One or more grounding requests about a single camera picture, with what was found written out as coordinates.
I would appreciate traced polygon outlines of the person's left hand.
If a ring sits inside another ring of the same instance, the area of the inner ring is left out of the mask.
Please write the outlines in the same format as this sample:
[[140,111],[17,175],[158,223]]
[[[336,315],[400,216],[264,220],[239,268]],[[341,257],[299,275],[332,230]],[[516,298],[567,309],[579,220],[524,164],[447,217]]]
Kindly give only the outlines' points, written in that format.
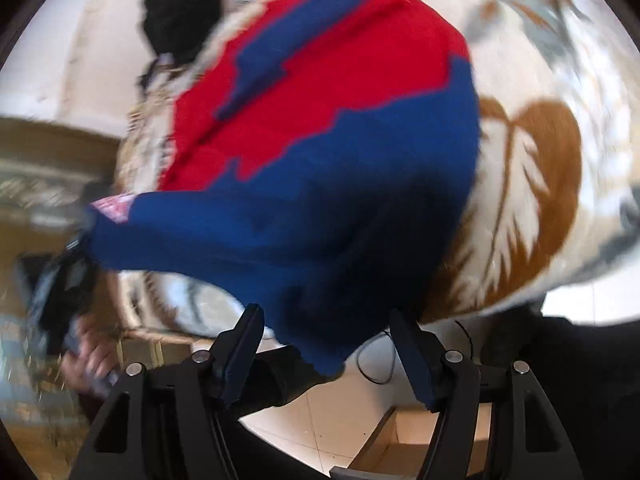
[[119,367],[114,340],[92,314],[84,314],[73,325],[77,350],[67,350],[61,370],[66,385],[78,393],[104,398],[107,375]]

